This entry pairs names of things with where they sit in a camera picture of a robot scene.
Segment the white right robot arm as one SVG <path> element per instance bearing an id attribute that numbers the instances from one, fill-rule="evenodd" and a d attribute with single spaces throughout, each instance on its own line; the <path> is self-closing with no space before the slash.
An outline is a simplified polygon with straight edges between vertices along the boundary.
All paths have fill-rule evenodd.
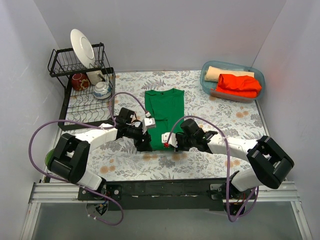
<path id="1" fill-rule="evenodd" d="M 225 137 L 217 131 L 204 131 L 193 119 L 180 124 L 181 132 L 172 133 L 162 142 L 177 151 L 196 148 L 200 152 L 222 154 L 244 160 L 250 168 L 236 171 L 220 186 L 217 194 L 237 199 L 249 189 L 266 186 L 278 189 L 295 163 L 269 136 L 260 139 Z"/>

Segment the white cup in rack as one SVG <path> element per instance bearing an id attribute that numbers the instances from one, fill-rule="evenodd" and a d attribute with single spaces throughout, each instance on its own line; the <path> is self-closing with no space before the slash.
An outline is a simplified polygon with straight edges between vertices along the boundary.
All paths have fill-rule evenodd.
<path id="1" fill-rule="evenodd" d="M 106 68 L 102 68 L 101 70 L 96 71 L 88 71 L 86 72 L 86 75 L 92 85 L 96 85 L 100 82 L 106 82 L 107 81 L 107 70 Z"/>

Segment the green floral mug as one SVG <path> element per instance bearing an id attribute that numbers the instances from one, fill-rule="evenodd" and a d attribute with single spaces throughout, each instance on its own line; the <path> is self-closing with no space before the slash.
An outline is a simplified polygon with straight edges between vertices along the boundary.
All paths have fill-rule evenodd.
<path id="1" fill-rule="evenodd" d="M 51 149 L 51 150 L 46 154 L 45 160 L 44 160 L 46 166 L 48 166 L 48 164 L 49 164 L 49 162 L 50 162 L 50 159 L 51 159 L 54 151 L 55 151 L 55 149 Z"/>

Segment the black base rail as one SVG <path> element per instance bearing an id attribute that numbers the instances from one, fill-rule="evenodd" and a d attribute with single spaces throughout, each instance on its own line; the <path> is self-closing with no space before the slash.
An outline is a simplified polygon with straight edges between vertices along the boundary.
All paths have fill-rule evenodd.
<path id="1" fill-rule="evenodd" d="M 216 190 L 225 182 L 225 178 L 107 181 L 103 193 L 124 210 L 224 211 L 226 196 Z"/>

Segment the beige rolled t shirt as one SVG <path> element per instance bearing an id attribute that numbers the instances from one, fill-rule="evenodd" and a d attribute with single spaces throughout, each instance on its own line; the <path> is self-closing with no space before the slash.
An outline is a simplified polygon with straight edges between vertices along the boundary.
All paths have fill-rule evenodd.
<path id="1" fill-rule="evenodd" d="M 254 72 L 239 71 L 239 70 L 225 70 L 225 69 L 209 66 L 204 76 L 204 80 L 207 82 L 218 82 L 219 76 L 221 74 L 229 74 L 229 75 L 234 75 L 236 77 L 241 77 L 241 76 L 250 76 L 253 78 L 255 77 Z"/>

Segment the red floral bowl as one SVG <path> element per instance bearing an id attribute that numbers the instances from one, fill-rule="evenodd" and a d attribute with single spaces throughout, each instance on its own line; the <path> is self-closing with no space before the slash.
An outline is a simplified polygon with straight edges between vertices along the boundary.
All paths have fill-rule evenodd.
<path id="1" fill-rule="evenodd" d="M 75 91 L 83 91 L 87 89 L 91 82 L 86 73 L 76 73 L 71 78 L 71 85 Z"/>

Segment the white plate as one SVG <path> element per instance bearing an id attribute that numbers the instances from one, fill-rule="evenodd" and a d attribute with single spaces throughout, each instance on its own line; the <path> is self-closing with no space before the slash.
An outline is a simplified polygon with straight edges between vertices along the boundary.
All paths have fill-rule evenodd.
<path id="1" fill-rule="evenodd" d="M 95 65 L 95 53 L 90 41 L 78 29 L 70 32 L 70 41 L 73 51 L 79 61 L 87 68 L 93 68 Z"/>

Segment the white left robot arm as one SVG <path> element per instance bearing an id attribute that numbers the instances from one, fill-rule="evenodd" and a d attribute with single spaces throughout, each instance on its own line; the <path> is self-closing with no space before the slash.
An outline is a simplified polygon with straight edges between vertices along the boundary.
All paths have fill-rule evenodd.
<path id="1" fill-rule="evenodd" d="M 98 128 L 76 135 L 64 133 L 56 147 L 47 154 L 45 164 L 52 173 L 88 188 L 95 200 L 101 200 L 107 193 L 106 180 L 87 169 L 89 154 L 105 143 L 123 137 L 132 139 L 137 151 L 150 152 L 152 146 L 148 129 L 155 125 L 150 113 L 143 120 L 138 120 L 134 111 L 123 107 L 114 119 L 109 118 Z"/>

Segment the clear blue plastic bin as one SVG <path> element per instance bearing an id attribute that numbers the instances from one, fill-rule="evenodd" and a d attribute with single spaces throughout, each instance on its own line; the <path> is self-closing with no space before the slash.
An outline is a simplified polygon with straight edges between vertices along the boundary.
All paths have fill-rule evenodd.
<path id="1" fill-rule="evenodd" d="M 218 83 L 205 80 L 205 75 L 207 74 L 209 67 L 214 67 L 214 68 L 227 70 L 227 71 L 244 71 L 246 74 L 252 73 L 254 74 L 254 78 L 261 85 L 262 89 L 260 93 L 257 95 L 257 97 L 255 98 L 248 98 L 248 97 L 242 97 L 242 96 L 236 96 L 232 94 L 217 92 L 216 87 Z M 208 61 L 203 65 L 200 73 L 200 84 L 202 86 L 203 91 L 210 96 L 231 100 L 231 101 L 236 101 L 236 102 L 242 102 L 242 103 L 251 103 L 253 101 L 256 101 L 262 98 L 265 92 L 265 87 L 266 87 L 264 75 L 259 70 L 249 66 L 216 61 L 216 60 Z"/>

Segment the green t shirt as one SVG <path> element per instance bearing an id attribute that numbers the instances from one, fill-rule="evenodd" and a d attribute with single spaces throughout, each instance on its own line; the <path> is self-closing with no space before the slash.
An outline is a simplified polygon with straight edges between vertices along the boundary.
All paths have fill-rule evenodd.
<path id="1" fill-rule="evenodd" d="M 148 90 L 144 94 L 145 108 L 155 119 L 155 128 L 148 130 L 153 151 L 166 150 L 162 134 L 170 132 L 174 124 L 185 115 L 183 90 L 172 88 L 165 91 Z"/>

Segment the orange rolled t shirt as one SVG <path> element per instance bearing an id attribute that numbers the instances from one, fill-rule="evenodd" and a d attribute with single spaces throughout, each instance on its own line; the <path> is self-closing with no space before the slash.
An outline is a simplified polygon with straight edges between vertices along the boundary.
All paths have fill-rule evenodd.
<path id="1" fill-rule="evenodd" d="M 220 74 L 215 90 L 224 94 L 253 99 L 260 94 L 262 86 L 252 76 Z"/>

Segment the white blue teapot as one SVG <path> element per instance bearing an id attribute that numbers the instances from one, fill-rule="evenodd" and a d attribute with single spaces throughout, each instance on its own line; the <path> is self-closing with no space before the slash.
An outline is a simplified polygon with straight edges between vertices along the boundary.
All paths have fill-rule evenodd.
<path id="1" fill-rule="evenodd" d="M 111 96 L 112 87 L 105 81 L 98 82 L 94 86 L 93 96 L 98 100 L 104 100 Z"/>

